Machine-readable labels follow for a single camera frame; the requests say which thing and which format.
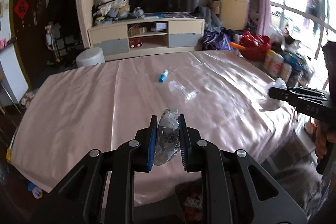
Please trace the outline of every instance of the pile of clothes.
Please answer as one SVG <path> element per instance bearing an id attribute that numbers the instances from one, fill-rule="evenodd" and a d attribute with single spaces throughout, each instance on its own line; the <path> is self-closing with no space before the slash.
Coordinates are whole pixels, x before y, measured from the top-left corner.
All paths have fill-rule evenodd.
<path id="1" fill-rule="evenodd" d="M 144 17 L 139 7 L 132 13 L 134 17 Z M 92 7 L 95 25 L 107 24 L 114 20 L 125 19 L 130 15 L 129 0 L 100 0 L 100 4 Z"/>

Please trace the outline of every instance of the orange handle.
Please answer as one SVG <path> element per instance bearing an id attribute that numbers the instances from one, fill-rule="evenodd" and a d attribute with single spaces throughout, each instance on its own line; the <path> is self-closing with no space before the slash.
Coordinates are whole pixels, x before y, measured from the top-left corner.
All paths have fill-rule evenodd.
<path id="1" fill-rule="evenodd" d="M 242 46 L 242 45 L 238 45 L 238 44 L 233 43 L 233 42 L 230 42 L 230 46 L 233 47 L 233 48 L 237 48 L 237 49 L 239 49 L 240 51 L 244 51 L 244 50 L 246 50 L 246 48 L 245 48 L 244 46 Z"/>

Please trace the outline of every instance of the metal screw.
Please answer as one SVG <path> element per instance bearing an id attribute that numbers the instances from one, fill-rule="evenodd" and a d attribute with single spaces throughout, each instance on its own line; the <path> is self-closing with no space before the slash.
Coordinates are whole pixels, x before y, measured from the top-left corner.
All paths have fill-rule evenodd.
<path id="1" fill-rule="evenodd" d="M 139 145 L 139 142 L 137 140 L 131 140 L 131 141 L 128 142 L 128 145 L 130 147 L 136 147 L 136 146 Z"/>
<path id="2" fill-rule="evenodd" d="M 208 145 L 207 141 L 205 141 L 205 140 L 199 140 L 199 141 L 197 142 L 197 144 L 198 144 L 199 146 L 203 146 L 203 147 Z"/>
<path id="3" fill-rule="evenodd" d="M 239 150 L 237 151 L 237 156 L 238 156 L 238 157 L 244 158 L 244 157 L 246 157 L 246 155 L 247 155 L 247 153 L 246 153 L 246 151 L 243 150 L 243 149 L 239 149 Z"/>
<path id="4" fill-rule="evenodd" d="M 90 157 L 97 157 L 99 155 L 99 150 L 93 149 L 89 153 Z"/>

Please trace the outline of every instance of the red chinese character sign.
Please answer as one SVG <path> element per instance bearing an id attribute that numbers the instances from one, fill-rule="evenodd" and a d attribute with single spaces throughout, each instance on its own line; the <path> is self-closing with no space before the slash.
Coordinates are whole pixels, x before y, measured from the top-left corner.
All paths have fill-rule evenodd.
<path id="1" fill-rule="evenodd" d="M 26 0 L 19 0 L 19 2 L 17 3 L 17 5 L 14 8 L 14 12 L 16 12 L 16 14 L 23 19 L 26 15 L 26 12 L 28 11 L 28 3 Z"/>

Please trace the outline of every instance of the plastic bottle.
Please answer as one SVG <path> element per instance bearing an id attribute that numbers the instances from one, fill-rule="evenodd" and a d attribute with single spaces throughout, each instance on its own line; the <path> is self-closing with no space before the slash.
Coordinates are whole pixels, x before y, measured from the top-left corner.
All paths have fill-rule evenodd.
<path id="1" fill-rule="evenodd" d="M 271 63 L 271 65 L 269 66 L 269 74 L 273 77 L 278 77 L 282 68 L 282 64 L 284 62 L 284 58 L 276 53 L 273 56 L 273 62 Z"/>
<path id="2" fill-rule="evenodd" d="M 168 71 L 164 70 L 163 73 L 160 76 L 159 82 L 160 83 L 164 82 L 164 80 L 166 80 L 167 75 L 168 75 Z"/>
<path id="3" fill-rule="evenodd" d="M 289 77 L 291 76 L 292 70 L 293 68 L 290 64 L 283 63 L 282 70 L 280 72 L 280 78 L 287 83 Z"/>
<path id="4" fill-rule="evenodd" d="M 275 55 L 275 51 L 272 51 L 272 50 L 268 50 L 267 51 L 267 54 L 266 54 L 266 59 L 265 59 L 265 62 L 264 62 L 264 68 L 267 70 L 269 69 L 269 66 L 271 65 L 272 61 L 273 61 L 273 57 Z"/>

